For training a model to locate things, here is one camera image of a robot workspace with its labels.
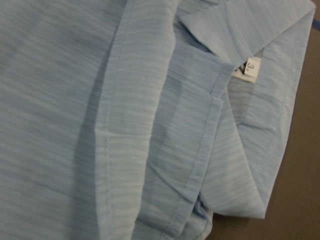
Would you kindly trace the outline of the light blue button shirt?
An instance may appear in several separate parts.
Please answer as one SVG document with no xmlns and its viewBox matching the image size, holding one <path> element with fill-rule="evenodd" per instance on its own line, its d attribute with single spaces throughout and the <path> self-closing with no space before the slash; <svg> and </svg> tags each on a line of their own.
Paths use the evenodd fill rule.
<svg viewBox="0 0 320 240">
<path fill-rule="evenodd" d="M 310 0 L 3 0 L 0 237 L 203 240 L 263 219 Z"/>
</svg>

